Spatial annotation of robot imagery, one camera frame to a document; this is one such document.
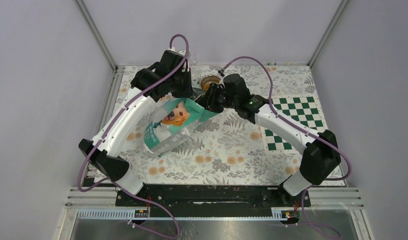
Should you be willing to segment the green pet food bag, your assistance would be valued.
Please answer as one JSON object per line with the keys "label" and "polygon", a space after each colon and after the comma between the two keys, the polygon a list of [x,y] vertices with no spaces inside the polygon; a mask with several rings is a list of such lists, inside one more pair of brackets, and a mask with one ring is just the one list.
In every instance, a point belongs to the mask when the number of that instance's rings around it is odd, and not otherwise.
{"label": "green pet food bag", "polygon": [[188,140],[196,128],[216,116],[190,98],[173,98],[157,107],[145,128],[144,152],[160,157]]}

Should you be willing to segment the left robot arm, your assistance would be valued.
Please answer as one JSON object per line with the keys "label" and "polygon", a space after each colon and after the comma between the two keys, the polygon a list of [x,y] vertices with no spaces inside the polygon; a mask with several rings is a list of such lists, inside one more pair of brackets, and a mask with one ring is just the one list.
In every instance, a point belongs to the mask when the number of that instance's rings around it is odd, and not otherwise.
{"label": "left robot arm", "polygon": [[185,51],[179,53],[173,47],[164,51],[160,61],[137,72],[116,113],[91,140],[82,139],[78,144],[86,162],[118,188],[126,190],[128,199],[136,206],[145,203],[147,193],[142,189],[143,182],[130,169],[129,162],[119,154],[143,115],[167,94],[175,98],[188,98],[194,94],[187,54]]}

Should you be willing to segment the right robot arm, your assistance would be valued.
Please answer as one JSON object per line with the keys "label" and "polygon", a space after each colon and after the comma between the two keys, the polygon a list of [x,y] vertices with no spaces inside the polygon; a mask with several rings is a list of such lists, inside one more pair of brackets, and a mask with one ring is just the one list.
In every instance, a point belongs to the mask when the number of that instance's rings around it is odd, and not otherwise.
{"label": "right robot arm", "polygon": [[320,185],[341,163],[336,136],[318,132],[276,110],[271,99],[252,94],[237,73],[227,75],[221,84],[210,84],[196,102],[213,113],[234,109],[239,117],[264,127],[281,137],[302,156],[300,168],[280,184],[280,203],[291,206],[303,190]]}

